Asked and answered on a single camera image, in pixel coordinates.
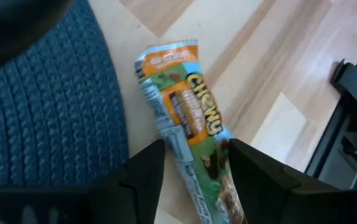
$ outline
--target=blue knit fabric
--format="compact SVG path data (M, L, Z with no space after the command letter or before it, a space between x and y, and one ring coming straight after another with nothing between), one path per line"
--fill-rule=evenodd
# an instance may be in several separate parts
M87 0L0 69L0 185L86 185L128 159L118 81Z

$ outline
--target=granola bar wrapper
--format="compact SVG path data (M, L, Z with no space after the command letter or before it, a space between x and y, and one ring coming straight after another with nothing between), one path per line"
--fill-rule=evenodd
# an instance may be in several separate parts
M204 82L197 41L149 47L134 66L202 223L246 223L228 163L232 135Z

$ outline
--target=snack wrapper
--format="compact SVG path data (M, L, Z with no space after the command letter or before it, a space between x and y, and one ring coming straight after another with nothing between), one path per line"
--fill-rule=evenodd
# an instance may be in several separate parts
M149 47L134 66L202 223L246 223L228 163L232 135L204 82L197 41Z

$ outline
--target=wooden floor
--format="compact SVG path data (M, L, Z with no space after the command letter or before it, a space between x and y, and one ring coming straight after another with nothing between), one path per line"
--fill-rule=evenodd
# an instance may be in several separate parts
M357 0L90 4L119 79L131 155L159 138L133 69L147 45L198 39L207 83L234 136L301 171L339 99L328 82L335 64L357 63ZM199 223L169 157L159 205L164 217Z

